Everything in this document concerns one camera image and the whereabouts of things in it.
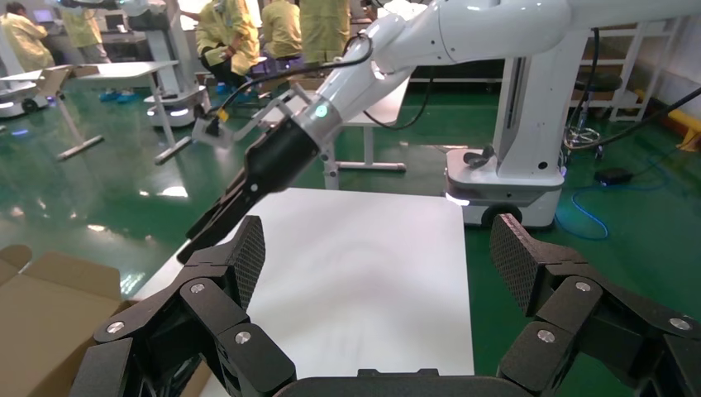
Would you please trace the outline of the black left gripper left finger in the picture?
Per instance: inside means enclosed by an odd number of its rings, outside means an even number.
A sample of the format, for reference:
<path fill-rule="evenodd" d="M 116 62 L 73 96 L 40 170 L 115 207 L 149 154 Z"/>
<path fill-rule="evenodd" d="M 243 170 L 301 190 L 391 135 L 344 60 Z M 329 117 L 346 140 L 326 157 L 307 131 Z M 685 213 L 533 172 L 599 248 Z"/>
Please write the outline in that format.
<path fill-rule="evenodd" d="M 230 396 L 273 396 L 296 379 L 282 349 L 247 312 L 265 263 L 261 219 L 195 252 L 173 281 L 93 334 L 72 396 L 179 396 L 205 365 Z"/>

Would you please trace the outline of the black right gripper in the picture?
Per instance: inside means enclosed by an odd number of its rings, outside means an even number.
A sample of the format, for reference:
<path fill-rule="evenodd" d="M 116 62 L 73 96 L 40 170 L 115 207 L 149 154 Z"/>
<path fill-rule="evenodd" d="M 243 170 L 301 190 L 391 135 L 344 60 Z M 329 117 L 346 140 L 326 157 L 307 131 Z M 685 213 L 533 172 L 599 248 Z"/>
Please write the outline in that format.
<path fill-rule="evenodd" d="M 177 261 L 185 265 L 196 251 L 218 244 L 266 194 L 286 189 L 318 152 L 317 143 L 291 117 L 270 128 L 246 150 L 245 170 L 187 230 L 188 242 Z"/>

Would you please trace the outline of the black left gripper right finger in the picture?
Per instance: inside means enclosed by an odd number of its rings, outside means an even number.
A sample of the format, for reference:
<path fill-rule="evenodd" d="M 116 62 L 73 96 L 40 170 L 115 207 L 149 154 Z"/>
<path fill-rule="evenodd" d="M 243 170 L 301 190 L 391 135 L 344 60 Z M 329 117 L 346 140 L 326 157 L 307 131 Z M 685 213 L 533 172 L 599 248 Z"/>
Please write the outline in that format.
<path fill-rule="evenodd" d="M 498 376 L 552 396 L 579 355 L 602 363 L 636 396 L 700 393 L 700 324 L 608 280 L 576 250 L 532 237 L 498 215 L 491 260 L 528 325 Z"/>

